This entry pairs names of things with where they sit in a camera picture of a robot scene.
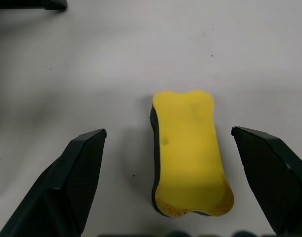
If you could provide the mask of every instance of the sponge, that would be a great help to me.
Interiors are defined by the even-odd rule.
[[[160,92],[153,97],[154,208],[178,217],[220,216],[234,204],[214,125],[214,100],[203,91]]]

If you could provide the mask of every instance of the white surface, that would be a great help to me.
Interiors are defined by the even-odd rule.
[[[169,219],[149,200],[151,97],[193,89],[215,97],[235,205],[218,218]],[[0,11],[0,230],[71,139],[106,128],[84,237],[272,233],[234,125],[276,135],[302,158],[302,1],[69,0],[61,14]]]

